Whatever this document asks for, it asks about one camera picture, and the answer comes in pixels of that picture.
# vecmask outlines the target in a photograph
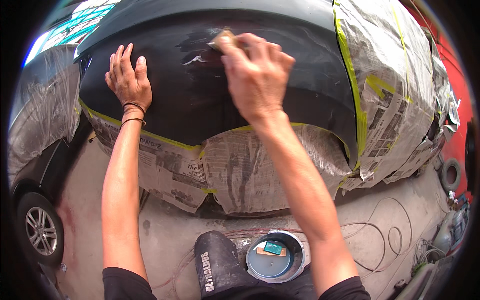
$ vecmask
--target red wall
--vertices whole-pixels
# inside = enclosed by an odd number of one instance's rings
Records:
[[[472,106],[470,102],[470,95],[468,93],[468,86],[465,82],[465,77],[463,75],[462,69],[458,60],[454,55],[454,51],[451,46],[448,44],[446,38],[438,33],[438,30],[431,23],[431,21],[424,16],[424,19],[428,24],[424,22],[422,17],[410,7],[407,7],[407,10],[412,14],[412,16],[417,20],[420,26],[428,27],[432,30],[432,33],[439,37],[439,43],[437,43],[438,52],[440,53],[440,58],[442,59],[448,73],[450,84],[455,92],[457,99],[461,99],[460,107],[458,108],[458,114],[460,116],[460,127],[458,131],[453,135],[450,142],[446,143],[442,155],[445,161],[451,157],[455,157],[462,168],[462,179],[460,186],[455,191],[456,196],[460,196],[465,193],[466,198],[471,203],[472,196],[470,192],[467,192],[467,177],[465,174],[465,138],[467,136],[467,122],[470,121],[473,117]]]

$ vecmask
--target black bracelet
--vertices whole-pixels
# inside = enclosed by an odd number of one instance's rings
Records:
[[[136,104],[136,103],[125,103],[125,104],[123,105],[123,110],[125,110],[125,106],[127,106],[127,105],[135,105],[135,106],[138,107],[138,108],[142,111],[142,113],[144,113],[144,115],[145,115],[144,109],[143,109],[140,105],[138,105],[138,104]]]
[[[123,122],[120,126],[120,129],[123,127],[123,125],[128,122],[128,121],[131,121],[131,120],[138,120],[138,121],[141,121],[142,122],[142,126],[145,126],[147,124],[147,122],[145,122],[145,120],[142,120],[142,119],[139,119],[139,118],[131,118],[131,119],[128,119],[128,120],[125,120],[125,122]]]

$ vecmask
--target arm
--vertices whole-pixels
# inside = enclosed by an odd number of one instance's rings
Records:
[[[105,74],[109,88],[122,106],[135,103],[146,111],[152,103],[152,89],[146,75],[144,57],[137,61],[135,71],[130,62],[133,44],[123,53],[120,46],[110,57],[110,72]],[[132,271],[148,280],[138,233],[138,149],[142,109],[135,105],[124,107],[120,133],[108,164],[102,192],[103,267],[118,267]]]
[[[335,284],[357,276],[343,241],[335,205],[322,177],[293,132],[282,103],[295,60],[281,47],[252,34],[250,58],[229,38],[220,46],[232,99],[264,143],[282,182],[290,209],[308,238],[313,282],[320,296]]]

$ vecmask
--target bucket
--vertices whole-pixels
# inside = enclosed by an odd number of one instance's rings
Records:
[[[277,249],[282,247],[281,255],[265,253],[268,242],[269,246],[273,244]],[[259,237],[247,251],[248,273],[267,283],[291,281],[303,272],[304,266],[303,244],[288,231],[271,230]]]

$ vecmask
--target person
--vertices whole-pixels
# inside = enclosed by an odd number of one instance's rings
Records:
[[[332,198],[282,108],[295,60],[279,45],[253,34],[237,37],[249,45],[249,56],[231,38],[220,41],[228,89],[276,167],[291,212],[308,239],[312,262],[291,282],[267,284],[239,267],[237,250],[229,239],[216,231],[207,232],[198,238],[194,251],[202,299],[370,299],[343,240]],[[125,110],[102,193],[107,300],[155,299],[138,229],[139,139],[152,91],[145,58],[140,57],[132,68],[132,49],[133,44],[125,51],[120,46],[111,55],[110,71],[105,74]],[[210,262],[207,267],[202,265],[205,257]]]

